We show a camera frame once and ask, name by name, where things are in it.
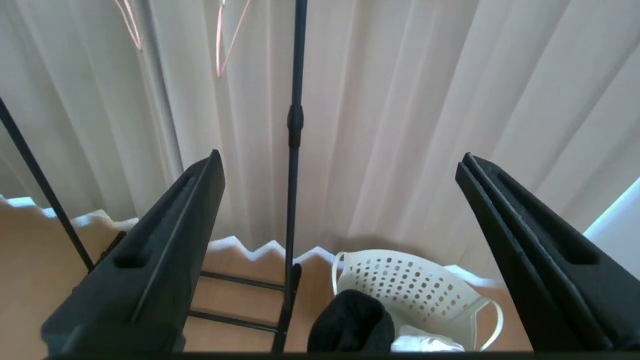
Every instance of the curtain fold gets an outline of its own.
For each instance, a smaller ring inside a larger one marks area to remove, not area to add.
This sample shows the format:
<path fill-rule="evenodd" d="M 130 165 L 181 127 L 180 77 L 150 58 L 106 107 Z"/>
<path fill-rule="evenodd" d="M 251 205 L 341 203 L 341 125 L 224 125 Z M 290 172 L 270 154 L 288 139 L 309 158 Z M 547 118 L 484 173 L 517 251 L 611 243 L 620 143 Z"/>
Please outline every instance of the curtain fold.
<path fill-rule="evenodd" d="M 212 148 L 214 237 L 284 241 L 293 0 L 0 3 L 0 95 L 65 208 L 141 216 Z M 226 53 L 245 1 L 227 1 Z M 499 276 L 453 179 L 470 151 L 578 230 L 640 175 L 637 1 L 311 0 L 296 253 L 384 247 Z M 0 193 L 41 194 L 4 129 Z"/>

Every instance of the laundry basket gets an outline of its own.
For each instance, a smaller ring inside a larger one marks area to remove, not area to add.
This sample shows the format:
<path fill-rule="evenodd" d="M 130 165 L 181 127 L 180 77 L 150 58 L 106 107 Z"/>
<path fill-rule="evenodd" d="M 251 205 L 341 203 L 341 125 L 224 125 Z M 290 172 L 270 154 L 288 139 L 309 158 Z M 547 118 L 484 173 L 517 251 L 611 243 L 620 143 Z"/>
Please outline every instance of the laundry basket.
<path fill-rule="evenodd" d="M 338 264 L 344 267 L 337 278 Z M 498 337 L 503 325 L 500 306 L 480 296 L 464 280 L 444 267 L 414 255 L 391 250 L 340 252 L 331 268 L 333 293 L 355 289 L 378 299 L 393 318 L 396 328 L 411 325 L 445 335 L 476 350 L 476 314 L 492 303 L 497 312 L 496 328 L 479 350 Z"/>

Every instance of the brown floor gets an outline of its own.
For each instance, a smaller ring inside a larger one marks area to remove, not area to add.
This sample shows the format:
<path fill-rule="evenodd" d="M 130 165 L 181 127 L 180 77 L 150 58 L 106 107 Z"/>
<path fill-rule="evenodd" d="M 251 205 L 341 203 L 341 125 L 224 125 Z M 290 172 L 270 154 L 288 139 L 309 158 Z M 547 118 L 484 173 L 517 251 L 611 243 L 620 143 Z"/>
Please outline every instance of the brown floor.
<path fill-rule="evenodd" d="M 92 257 L 97 259 L 118 230 L 107 221 L 78 229 Z M 250 262 L 236 248 L 207 254 L 203 268 L 256 280 L 280 283 L 283 259 L 269 252 Z M 313 321 L 332 298 L 330 264 L 312 257 L 302 264 L 302 278 L 285 351 L 305 351 Z M 35 359 L 46 356 L 40 340 L 42 322 L 78 284 L 86 271 L 59 222 L 35 208 L 14 209 L 0 202 L 0 349 L 2 358 Z M 522 324 L 508 292 L 477 289 L 498 301 L 505 327 L 490 350 L 530 350 Z M 275 325 L 282 294 L 210 278 L 201 278 L 192 308 Z M 495 325 L 495 311 L 479 314 L 482 343 Z M 184 328 L 186 351 L 269 351 L 273 334 L 189 318 Z"/>

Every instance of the diagonal black pole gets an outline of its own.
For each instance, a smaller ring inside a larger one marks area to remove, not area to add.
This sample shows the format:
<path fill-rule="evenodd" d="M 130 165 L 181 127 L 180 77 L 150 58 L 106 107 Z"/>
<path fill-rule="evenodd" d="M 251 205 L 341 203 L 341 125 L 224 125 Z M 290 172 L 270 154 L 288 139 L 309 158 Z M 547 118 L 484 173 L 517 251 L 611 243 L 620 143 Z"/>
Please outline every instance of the diagonal black pole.
<path fill-rule="evenodd" d="M 82 261 L 87 267 L 87 270 L 91 272 L 93 270 L 93 262 L 91 261 L 87 250 L 85 250 L 82 242 L 80 241 L 80 238 L 78 237 L 78 234 L 76 234 L 76 231 L 73 229 L 71 221 L 69 221 L 67 214 L 65 214 L 64 210 L 62 209 L 62 205 L 58 201 L 56 194 L 53 192 L 51 185 L 49 185 L 49 182 L 44 176 L 42 169 L 40 169 L 36 158 L 33 157 L 31 149 L 29 149 L 27 142 L 22 137 L 18 126 L 16 125 L 15 121 L 13 121 L 13 118 L 11 117 L 11 114 L 9 113 L 7 107 L 4 105 L 4 101 L 2 100 L 2 98 L 0 98 L 0 119 L 4 124 L 4 127 L 7 129 L 9 136 L 11 136 L 11 140 L 13 140 L 13 143 L 18 148 L 20 155 L 22 155 L 24 162 L 27 163 L 29 170 L 31 170 L 31 173 L 36 179 L 36 182 L 38 182 L 38 185 L 42 189 L 44 196 L 49 201 L 49 204 L 51 204 L 51 207 L 56 213 L 58 219 L 60 219 L 62 227 L 67 232 L 67 235 L 69 235 L 69 239 L 71 239 L 73 246 L 75 246 L 76 250 L 78 251 L 80 258 L 82 258 Z"/>
<path fill-rule="evenodd" d="M 296 224 L 296 194 L 298 191 L 298 153 L 304 123 L 302 113 L 302 70 L 304 67 L 304 36 L 307 23 L 307 0 L 296 0 L 296 20 L 293 40 L 293 86 L 291 107 L 287 116 L 289 128 L 289 185 L 287 189 L 287 240 L 284 269 L 284 309 L 293 310 L 293 239 Z"/>

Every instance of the basket handle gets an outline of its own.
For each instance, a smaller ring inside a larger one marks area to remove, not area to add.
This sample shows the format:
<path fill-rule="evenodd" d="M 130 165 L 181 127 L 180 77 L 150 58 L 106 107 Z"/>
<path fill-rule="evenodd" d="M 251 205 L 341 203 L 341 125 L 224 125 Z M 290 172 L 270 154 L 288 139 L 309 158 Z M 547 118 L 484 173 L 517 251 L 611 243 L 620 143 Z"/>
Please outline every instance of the basket handle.
<path fill-rule="evenodd" d="M 489 339 L 487 339 L 487 341 L 480 347 L 480 351 L 484 351 L 491 344 L 493 344 L 493 342 L 498 338 L 498 335 L 500 335 L 502 327 L 504 326 L 504 314 L 502 313 L 502 308 L 500 307 L 500 305 L 498 305 L 497 302 L 493 300 L 489 300 L 489 302 L 491 302 L 496 308 L 496 328 L 493 330 L 493 334 L 489 336 Z"/>
<path fill-rule="evenodd" d="M 338 295 L 338 263 L 340 262 L 340 258 L 345 256 L 347 253 L 344 251 L 340 251 L 333 258 L 333 264 L 331 264 L 331 284 L 333 285 L 333 296 Z"/>

